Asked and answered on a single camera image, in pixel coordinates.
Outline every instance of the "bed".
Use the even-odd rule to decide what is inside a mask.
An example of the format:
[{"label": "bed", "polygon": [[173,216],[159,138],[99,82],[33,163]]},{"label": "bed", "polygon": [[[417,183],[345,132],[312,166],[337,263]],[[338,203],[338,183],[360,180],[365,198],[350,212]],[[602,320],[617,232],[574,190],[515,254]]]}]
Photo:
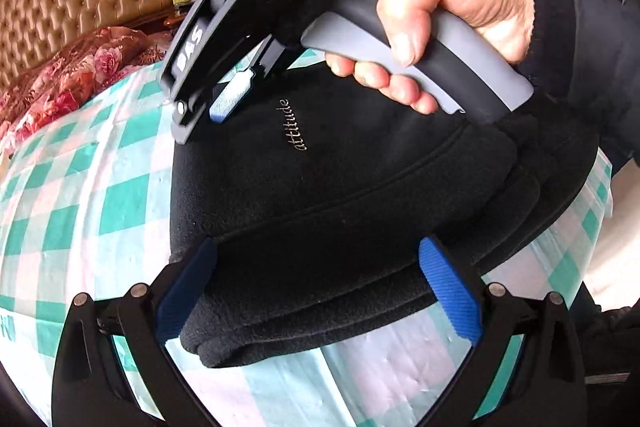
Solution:
[{"label": "bed", "polygon": [[0,146],[161,60],[172,0],[0,0]]},{"label": "bed", "polygon": [[[321,60],[305,54],[295,67]],[[18,144],[0,184],[0,362],[50,425],[51,381],[73,297],[122,295],[167,263],[173,107],[146,65]],[[486,275],[516,295],[571,302],[610,210],[600,153],[574,203],[527,248]],[[481,412],[491,410],[518,352],[514,337]],[[126,344],[116,341],[143,410],[158,415]],[[469,348],[436,304],[341,343],[245,367],[206,369],[167,346],[225,427],[410,427]]]}]

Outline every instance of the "blue gripper pad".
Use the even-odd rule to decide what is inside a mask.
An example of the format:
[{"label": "blue gripper pad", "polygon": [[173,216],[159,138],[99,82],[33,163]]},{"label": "blue gripper pad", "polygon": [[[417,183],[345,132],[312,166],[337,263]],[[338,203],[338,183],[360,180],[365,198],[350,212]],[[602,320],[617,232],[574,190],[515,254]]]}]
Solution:
[{"label": "blue gripper pad", "polygon": [[156,339],[163,345],[180,335],[218,261],[218,246],[206,238],[191,255],[156,308]]},{"label": "blue gripper pad", "polygon": [[475,346],[482,335],[480,303],[433,239],[425,237],[420,241],[418,264],[456,333]]}]

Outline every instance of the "blue textured pad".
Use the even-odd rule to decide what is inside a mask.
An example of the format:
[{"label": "blue textured pad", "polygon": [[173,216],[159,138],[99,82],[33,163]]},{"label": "blue textured pad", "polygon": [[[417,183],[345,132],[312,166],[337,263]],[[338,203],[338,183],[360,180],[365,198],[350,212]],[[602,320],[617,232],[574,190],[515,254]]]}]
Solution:
[{"label": "blue textured pad", "polygon": [[156,339],[162,345],[180,335],[218,261],[218,246],[208,237],[165,293],[156,309]]},{"label": "blue textured pad", "polygon": [[244,98],[251,89],[251,81],[254,79],[255,73],[251,68],[239,71],[226,84],[225,89],[214,100],[209,107],[209,118],[214,123],[222,123],[226,120],[236,105]]},{"label": "blue textured pad", "polygon": [[420,241],[418,263],[456,333],[475,346],[482,335],[480,304],[429,237]]}]

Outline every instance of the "sleeve cuff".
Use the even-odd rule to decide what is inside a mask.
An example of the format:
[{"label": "sleeve cuff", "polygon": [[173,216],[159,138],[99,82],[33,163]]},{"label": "sleeve cuff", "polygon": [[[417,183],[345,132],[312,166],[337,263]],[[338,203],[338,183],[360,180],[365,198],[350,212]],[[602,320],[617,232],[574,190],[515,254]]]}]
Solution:
[{"label": "sleeve cuff", "polygon": [[574,68],[574,0],[533,0],[534,22],[529,51],[517,69],[536,87],[567,96]]}]

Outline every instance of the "hand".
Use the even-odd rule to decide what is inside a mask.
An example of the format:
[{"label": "hand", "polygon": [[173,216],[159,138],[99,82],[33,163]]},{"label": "hand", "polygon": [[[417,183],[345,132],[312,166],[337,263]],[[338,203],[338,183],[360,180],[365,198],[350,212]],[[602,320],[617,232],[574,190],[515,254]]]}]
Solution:
[{"label": "hand", "polygon": [[[430,13],[440,4],[465,20],[509,62],[527,53],[533,28],[533,0],[379,0],[378,16],[396,60],[410,66],[424,53],[431,34]],[[326,62],[338,76],[353,74],[363,86],[378,89],[392,100],[429,114],[438,104],[407,76],[389,75],[371,62],[358,62],[327,54]]]}]

